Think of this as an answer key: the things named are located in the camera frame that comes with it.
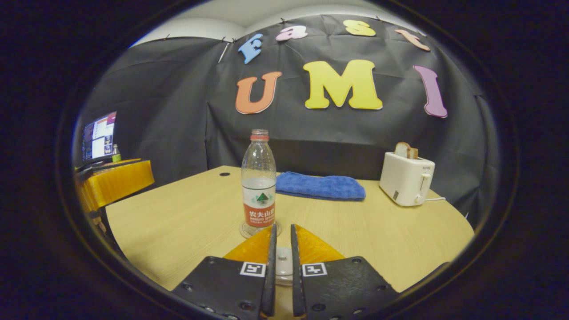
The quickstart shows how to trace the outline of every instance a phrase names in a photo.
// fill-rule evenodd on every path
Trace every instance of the red label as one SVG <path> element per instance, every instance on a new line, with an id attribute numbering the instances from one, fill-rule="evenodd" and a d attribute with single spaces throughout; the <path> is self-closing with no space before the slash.
<path id="1" fill-rule="evenodd" d="M 245 222 L 252 227 L 267 227 L 275 222 L 275 204 L 263 209 L 249 207 L 245 203 Z"/>

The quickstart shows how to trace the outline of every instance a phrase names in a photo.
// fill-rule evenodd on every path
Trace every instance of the bottle label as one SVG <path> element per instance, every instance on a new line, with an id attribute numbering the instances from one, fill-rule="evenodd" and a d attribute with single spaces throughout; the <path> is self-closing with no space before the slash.
<path id="1" fill-rule="evenodd" d="M 252 227 L 267 227 L 275 222 L 275 187 L 250 189 L 243 187 L 245 221 Z"/>

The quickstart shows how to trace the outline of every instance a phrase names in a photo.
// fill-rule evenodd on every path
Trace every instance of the yellow letter m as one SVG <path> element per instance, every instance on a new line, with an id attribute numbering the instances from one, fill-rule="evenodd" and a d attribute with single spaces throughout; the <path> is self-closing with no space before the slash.
<path id="1" fill-rule="evenodd" d="M 308 109 L 324 109 L 330 104 L 324 98 L 324 88 L 336 106 L 342 106 L 352 88 L 353 95 L 348 101 L 355 109 L 378 110 L 383 103 L 377 97 L 376 86 L 373 82 L 373 62 L 367 60 L 352 60 L 346 65 L 340 76 L 326 61 L 314 61 L 304 65 L 304 70 L 310 74 L 310 98 L 306 100 Z"/>

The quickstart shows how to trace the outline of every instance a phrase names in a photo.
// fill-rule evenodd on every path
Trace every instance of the black fabric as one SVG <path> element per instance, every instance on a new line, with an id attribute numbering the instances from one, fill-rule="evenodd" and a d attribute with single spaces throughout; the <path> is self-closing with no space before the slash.
<path id="1" fill-rule="evenodd" d="M 376 35 L 350 34 L 346 19 L 368 23 Z M 276 41 L 281 29 L 294 25 L 306 26 L 308 36 Z M 356 179 L 379 179 L 385 152 L 405 141 L 436 163 L 431 188 L 475 227 L 492 207 L 498 184 L 501 156 L 491 107 L 456 57 L 430 37 L 418 35 L 431 51 L 418 49 L 395 32 L 399 28 L 353 15 L 317 15 L 229 44 L 201 38 L 143 43 L 127 50 L 102 77 L 82 123 L 116 110 L 115 141 L 122 158 L 151 160 L 156 180 L 151 187 L 221 165 L 240 166 L 255 128 L 269 130 L 278 171 Z M 238 49 L 257 33 L 263 34 L 261 53 L 244 64 Z M 330 106 L 307 109 L 310 77 L 303 66 L 326 61 L 342 74 L 354 59 L 375 64 L 373 80 L 383 108 L 353 109 L 351 92 L 338 108 L 324 91 Z M 438 74 L 447 118 L 424 111 L 425 89 L 413 65 Z M 250 95 L 257 101 L 265 84 L 261 76 L 274 71 L 282 75 L 272 104 L 258 114 L 237 112 L 237 82 L 257 77 Z"/>
<path id="2" fill-rule="evenodd" d="M 114 142 L 122 159 L 150 160 L 149 188 L 207 170 L 204 85 L 224 48 L 219 40 L 174 38 L 128 49 L 94 88 L 79 125 L 116 110 Z"/>
<path id="3" fill-rule="evenodd" d="M 375 30 L 373 37 L 354 36 L 343 20 L 361 20 Z M 304 25 L 308 36 L 277 42 L 288 26 Z M 216 66 L 216 80 L 208 99 L 207 149 L 209 167 L 238 166 L 252 128 L 268 129 L 278 171 L 312 175 L 347 175 L 379 179 L 387 151 L 399 141 L 419 149 L 419 156 L 436 163 L 431 188 L 445 196 L 476 226 L 493 203 L 500 160 L 492 111 L 480 86 L 456 59 L 434 41 L 420 35 L 431 48 L 424 52 L 394 30 L 402 27 L 352 15 L 320 15 L 288 21 L 252 32 L 231 44 Z M 261 53 L 244 64 L 237 49 L 254 34 L 262 33 Z M 326 61 L 341 74 L 347 63 L 364 59 L 375 64 L 373 79 L 381 110 L 341 108 L 330 100 L 327 109 L 304 106 L 310 96 L 310 77 L 303 66 Z M 424 111 L 426 94 L 413 65 L 438 74 L 447 118 Z M 261 76 L 282 72 L 273 103 L 261 113 L 241 114 L 235 109 L 236 83 L 257 77 L 251 101 L 263 93 Z"/>

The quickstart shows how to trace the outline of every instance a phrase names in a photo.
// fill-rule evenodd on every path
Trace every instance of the letter cutout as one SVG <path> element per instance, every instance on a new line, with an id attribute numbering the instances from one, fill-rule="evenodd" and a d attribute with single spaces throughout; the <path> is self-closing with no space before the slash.
<path id="1" fill-rule="evenodd" d="M 344 20 L 346 31 L 353 35 L 375 36 L 376 32 L 369 27 L 369 24 L 358 20 Z"/>
<path id="2" fill-rule="evenodd" d="M 431 51 L 431 49 L 429 49 L 429 47 L 427 47 L 424 44 L 422 44 L 421 42 L 419 42 L 419 38 L 417 38 L 417 36 L 410 34 L 406 30 L 397 29 L 397 30 L 395 30 L 395 32 L 403 35 L 405 37 L 405 39 L 407 39 L 410 43 L 414 44 L 417 48 L 423 49 L 425 51 Z"/>
<path id="3" fill-rule="evenodd" d="M 348 101 L 354 109 L 379 110 L 383 103 L 377 97 L 376 85 L 373 82 L 373 62 L 367 60 L 352 60 L 346 65 L 340 76 L 326 61 L 314 61 L 304 65 L 304 70 L 310 74 L 310 98 L 306 100 L 308 109 L 325 109 L 330 104 L 324 98 L 324 88 L 336 106 L 342 106 L 348 97 L 350 88 L 353 96 Z"/>
<path id="4" fill-rule="evenodd" d="M 237 83 L 237 98 L 235 99 L 235 108 L 242 114 L 259 113 L 268 108 L 273 103 L 275 97 L 275 88 L 277 87 L 277 78 L 282 73 L 279 71 L 264 74 L 261 79 L 265 81 L 263 96 L 257 102 L 251 102 L 251 88 L 257 81 L 257 77 L 249 77 L 239 80 Z"/>
<path id="5" fill-rule="evenodd" d="M 262 34 L 254 35 L 251 39 L 247 40 L 247 42 L 245 42 L 243 46 L 239 48 L 238 51 L 241 51 L 241 53 L 245 56 L 245 64 L 249 63 L 251 60 L 253 60 L 253 58 L 255 58 L 261 53 L 261 49 L 256 49 L 256 48 L 261 46 L 261 41 L 259 39 L 262 36 L 263 36 Z"/>
<path id="6" fill-rule="evenodd" d="M 430 116 L 446 118 L 448 112 L 443 105 L 443 98 L 440 96 L 439 84 L 436 82 L 436 73 L 428 68 L 414 65 L 413 68 L 419 72 L 425 92 L 427 94 L 427 104 L 425 104 L 425 112 Z"/>
<path id="7" fill-rule="evenodd" d="M 294 26 L 288 27 L 281 30 L 281 33 L 277 35 L 277 41 L 285 41 L 289 39 L 300 39 L 307 36 L 305 26 Z"/>

